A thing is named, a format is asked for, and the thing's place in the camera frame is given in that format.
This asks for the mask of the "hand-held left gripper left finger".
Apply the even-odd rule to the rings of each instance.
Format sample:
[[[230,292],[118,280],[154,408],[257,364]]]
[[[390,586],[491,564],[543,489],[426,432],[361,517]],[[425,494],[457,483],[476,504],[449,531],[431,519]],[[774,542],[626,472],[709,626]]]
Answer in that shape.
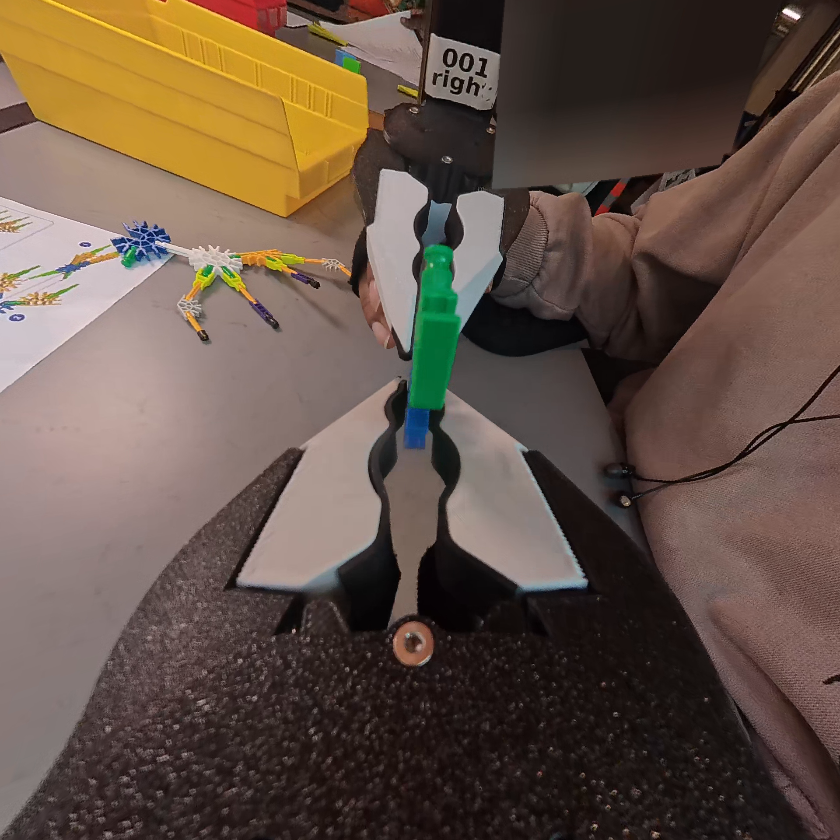
[[[395,595],[401,573],[384,477],[396,461],[393,400],[405,386],[388,382],[303,445],[238,587]]]

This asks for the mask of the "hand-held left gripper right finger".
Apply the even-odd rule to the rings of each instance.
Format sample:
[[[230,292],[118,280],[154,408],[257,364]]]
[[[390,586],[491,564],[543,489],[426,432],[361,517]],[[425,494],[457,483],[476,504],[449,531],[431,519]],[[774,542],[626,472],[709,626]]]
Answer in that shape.
[[[453,596],[583,590],[587,580],[519,441],[454,394],[432,423],[444,482],[435,543]]]

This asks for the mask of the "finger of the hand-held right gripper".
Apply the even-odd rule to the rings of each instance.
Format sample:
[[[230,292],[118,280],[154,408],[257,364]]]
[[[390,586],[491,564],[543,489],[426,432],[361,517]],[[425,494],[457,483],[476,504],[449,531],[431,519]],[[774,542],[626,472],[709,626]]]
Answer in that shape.
[[[400,357],[412,358],[418,284],[414,269],[427,221],[429,193],[407,171],[382,170],[366,246],[385,319]]]
[[[472,192],[458,197],[456,211],[463,236],[453,252],[452,288],[458,296],[455,311],[462,327],[501,265],[504,210],[504,199],[489,192]]]

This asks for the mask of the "green and blue toy assembly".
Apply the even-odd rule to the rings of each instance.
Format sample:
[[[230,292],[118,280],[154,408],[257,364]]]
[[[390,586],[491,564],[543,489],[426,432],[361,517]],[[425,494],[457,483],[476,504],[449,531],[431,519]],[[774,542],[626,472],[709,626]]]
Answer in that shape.
[[[456,312],[458,295],[453,289],[453,256],[453,250],[445,245],[425,248],[404,423],[405,448],[425,447],[430,414],[445,406],[461,323]]]

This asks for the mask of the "multicoloured toy hand assembly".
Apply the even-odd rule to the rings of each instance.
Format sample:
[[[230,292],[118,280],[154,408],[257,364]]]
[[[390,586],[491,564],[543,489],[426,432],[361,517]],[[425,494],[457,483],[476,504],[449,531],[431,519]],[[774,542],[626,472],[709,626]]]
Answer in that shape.
[[[199,322],[203,315],[200,294],[210,288],[217,278],[238,291],[264,322],[278,330],[279,323],[275,317],[247,290],[242,277],[244,267],[258,266],[279,271],[315,289],[320,288],[320,282],[298,270],[297,266],[314,264],[326,270],[338,270],[346,277],[351,277],[351,271],[336,259],[305,258],[277,249],[235,253],[215,246],[184,248],[174,245],[165,230],[156,224],[134,223],[131,226],[124,225],[124,229],[126,235],[111,240],[112,246],[120,255],[123,266],[131,268],[152,259],[180,256],[186,259],[195,270],[192,288],[178,301],[177,307],[184,320],[192,326],[198,338],[205,343],[209,341],[209,336]]]

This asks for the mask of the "person's right forearm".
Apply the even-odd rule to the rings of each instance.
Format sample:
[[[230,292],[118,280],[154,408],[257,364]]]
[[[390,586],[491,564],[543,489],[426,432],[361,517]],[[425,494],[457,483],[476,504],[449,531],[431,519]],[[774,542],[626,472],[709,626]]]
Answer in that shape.
[[[583,196],[531,192],[526,221],[493,292],[543,320],[577,318],[609,355],[657,363],[721,286],[671,230],[669,195],[633,216],[593,217]]]

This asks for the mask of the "grey desk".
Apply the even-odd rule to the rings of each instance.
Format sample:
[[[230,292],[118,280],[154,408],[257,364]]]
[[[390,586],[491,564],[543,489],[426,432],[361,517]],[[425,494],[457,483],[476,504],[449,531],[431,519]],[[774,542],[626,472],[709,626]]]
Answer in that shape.
[[[346,263],[361,229],[349,178],[282,218],[42,122],[2,133],[1,176],[16,203],[115,232],[147,220],[182,245]],[[248,274],[278,332],[215,287],[208,344],[176,310],[192,277],[180,260],[159,268],[2,393],[2,831],[181,546],[284,450],[406,367],[331,272],[320,290]],[[580,351],[505,359],[467,341],[452,385],[644,544],[596,474],[623,454]]]

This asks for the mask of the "person's right hand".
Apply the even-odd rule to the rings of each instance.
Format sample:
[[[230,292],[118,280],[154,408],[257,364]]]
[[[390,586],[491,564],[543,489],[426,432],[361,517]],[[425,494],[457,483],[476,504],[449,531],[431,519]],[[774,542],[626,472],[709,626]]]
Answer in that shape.
[[[396,346],[392,331],[385,318],[384,308],[379,289],[375,281],[375,275],[371,264],[367,264],[359,281],[359,297],[362,312],[373,335],[386,350],[392,350]]]

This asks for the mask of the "stack of red plastic bins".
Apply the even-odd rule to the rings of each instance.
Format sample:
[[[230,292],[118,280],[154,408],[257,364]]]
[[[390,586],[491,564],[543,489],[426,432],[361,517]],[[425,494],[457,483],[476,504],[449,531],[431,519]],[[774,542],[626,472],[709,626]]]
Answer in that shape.
[[[192,1],[235,22],[275,37],[287,24],[287,1]]]

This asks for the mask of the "person's beige sweatshirt torso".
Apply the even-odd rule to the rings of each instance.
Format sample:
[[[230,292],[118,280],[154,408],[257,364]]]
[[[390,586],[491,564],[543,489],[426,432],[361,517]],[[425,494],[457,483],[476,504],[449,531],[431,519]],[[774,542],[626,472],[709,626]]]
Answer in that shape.
[[[628,455],[672,480],[729,461],[838,367],[838,73],[706,180],[611,233],[610,351],[658,361]],[[651,549],[783,787],[838,838],[838,418],[794,423],[640,506]]]

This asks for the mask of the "yellow plastic bin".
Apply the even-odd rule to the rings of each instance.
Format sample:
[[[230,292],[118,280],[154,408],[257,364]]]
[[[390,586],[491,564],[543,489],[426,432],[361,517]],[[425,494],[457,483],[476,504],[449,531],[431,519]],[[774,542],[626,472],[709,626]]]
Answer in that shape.
[[[37,119],[288,217],[350,173],[366,79],[190,2],[3,1]]]

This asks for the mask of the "white toy instruction sheet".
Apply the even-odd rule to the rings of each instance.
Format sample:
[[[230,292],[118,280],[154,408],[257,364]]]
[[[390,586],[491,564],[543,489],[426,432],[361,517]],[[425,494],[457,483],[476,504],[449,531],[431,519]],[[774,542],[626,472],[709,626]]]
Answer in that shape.
[[[117,236],[1,198],[3,390],[163,266],[126,268]]]

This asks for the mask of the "black wired earphones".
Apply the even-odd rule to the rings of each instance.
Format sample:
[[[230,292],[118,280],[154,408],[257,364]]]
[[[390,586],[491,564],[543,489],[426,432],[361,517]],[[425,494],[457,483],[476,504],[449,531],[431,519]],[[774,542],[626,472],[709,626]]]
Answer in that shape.
[[[675,479],[656,479],[642,476],[633,465],[624,462],[611,463],[607,465],[603,470],[603,475],[606,478],[632,480],[642,482],[646,486],[641,491],[625,490],[617,492],[613,497],[614,503],[620,508],[629,509],[634,507],[639,500],[660,492],[661,490],[671,487],[696,484],[704,480],[715,478],[730,470],[730,468],[735,465],[743,462],[743,460],[753,455],[762,446],[768,444],[773,438],[781,435],[789,427],[804,424],[821,424],[838,420],[838,413],[806,415],[813,404],[816,403],[817,400],[824,394],[824,391],[828,388],[828,386],[834,383],[838,376],[839,367],[836,367],[794,414],[782,422],[774,423],[757,433],[740,452],[721,465],[716,465],[714,467],[703,469],[697,471],[696,473]]]

